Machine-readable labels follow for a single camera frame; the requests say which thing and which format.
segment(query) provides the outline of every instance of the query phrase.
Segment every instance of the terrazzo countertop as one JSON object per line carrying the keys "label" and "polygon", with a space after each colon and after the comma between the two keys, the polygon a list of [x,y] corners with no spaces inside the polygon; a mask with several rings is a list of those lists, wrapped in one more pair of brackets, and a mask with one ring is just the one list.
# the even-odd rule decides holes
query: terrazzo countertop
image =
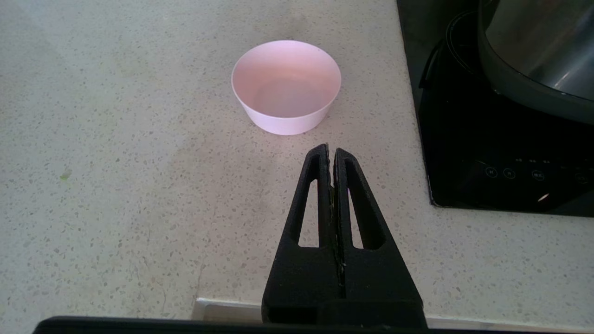
{"label": "terrazzo countertop", "polygon": [[[592,219],[429,204],[393,1],[6,0],[0,36],[2,333],[259,302],[324,142],[358,157],[428,317],[594,330]],[[299,136],[254,126],[230,86],[278,39],[342,71]]]}

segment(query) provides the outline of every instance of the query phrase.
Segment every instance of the bowl rim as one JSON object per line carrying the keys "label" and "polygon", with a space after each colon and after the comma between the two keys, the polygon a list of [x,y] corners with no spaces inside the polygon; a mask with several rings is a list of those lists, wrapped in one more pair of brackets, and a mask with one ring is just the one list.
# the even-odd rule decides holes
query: bowl rim
{"label": "bowl rim", "polygon": [[[339,87],[338,87],[338,90],[336,90],[336,94],[334,94],[334,96],[332,97],[332,99],[330,99],[330,102],[328,102],[322,108],[320,108],[320,109],[318,109],[316,111],[312,111],[312,112],[310,112],[309,114],[306,114],[306,115],[301,115],[301,116],[296,116],[296,117],[278,117],[278,116],[272,116],[272,115],[268,115],[268,114],[265,114],[263,112],[257,111],[256,109],[252,108],[247,103],[245,103],[241,98],[239,98],[239,95],[237,94],[237,91],[235,90],[235,85],[233,83],[233,77],[235,76],[235,68],[237,68],[237,65],[239,64],[239,62],[241,62],[241,60],[248,53],[250,53],[250,51],[252,51],[254,49],[257,49],[260,46],[263,46],[263,45],[266,45],[266,44],[279,43],[279,42],[291,42],[291,43],[298,43],[298,44],[305,44],[305,45],[308,45],[308,46],[313,46],[314,48],[317,48],[321,52],[324,52],[328,57],[330,57],[330,59],[332,59],[332,61],[336,65],[336,68],[338,69],[338,75],[339,75]],[[319,111],[325,110],[326,108],[328,108],[334,102],[334,100],[336,100],[336,97],[338,96],[338,94],[340,93],[340,89],[342,88],[342,72],[340,71],[340,67],[338,66],[338,63],[336,62],[336,60],[330,54],[328,54],[328,52],[322,50],[318,46],[315,46],[313,44],[309,44],[309,43],[306,43],[306,42],[301,42],[300,40],[293,40],[293,39],[271,40],[270,42],[266,42],[266,43],[262,43],[262,44],[258,44],[256,46],[254,46],[253,48],[247,50],[241,57],[239,57],[239,59],[237,59],[237,61],[235,62],[235,65],[233,66],[233,71],[231,71],[231,88],[233,89],[233,94],[235,94],[235,97],[239,100],[239,102],[241,102],[243,105],[249,107],[251,110],[253,110],[254,112],[257,112],[260,115],[264,115],[266,117],[276,118],[276,119],[299,119],[299,118],[304,118],[304,117],[311,116],[311,115],[313,115],[313,114],[315,114],[315,113],[317,113]]]}

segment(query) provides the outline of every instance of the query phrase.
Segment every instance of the stainless steel pot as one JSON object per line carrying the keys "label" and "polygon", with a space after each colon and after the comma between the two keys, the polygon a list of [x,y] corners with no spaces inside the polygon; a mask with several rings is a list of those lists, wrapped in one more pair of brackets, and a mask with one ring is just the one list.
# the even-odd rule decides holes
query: stainless steel pot
{"label": "stainless steel pot", "polygon": [[481,0],[478,35],[495,90],[594,124],[594,1]]}

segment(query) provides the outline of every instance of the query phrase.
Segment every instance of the induction cooktop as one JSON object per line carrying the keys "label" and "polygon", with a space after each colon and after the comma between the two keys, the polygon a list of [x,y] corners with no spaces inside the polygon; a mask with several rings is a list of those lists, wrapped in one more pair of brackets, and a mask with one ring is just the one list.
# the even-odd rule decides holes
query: induction cooktop
{"label": "induction cooktop", "polygon": [[476,11],[456,16],[417,82],[431,203],[594,216],[594,126],[494,91],[481,69],[476,26]]}

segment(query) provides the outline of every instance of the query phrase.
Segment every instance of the bowl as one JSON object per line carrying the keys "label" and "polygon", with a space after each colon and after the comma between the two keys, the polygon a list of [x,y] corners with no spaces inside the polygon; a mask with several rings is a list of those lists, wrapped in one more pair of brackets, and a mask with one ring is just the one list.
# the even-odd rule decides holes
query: bowl
{"label": "bowl", "polygon": [[255,125],[274,134],[300,134],[326,117],[341,83],[336,61],[296,40],[258,45],[235,64],[233,92]]}

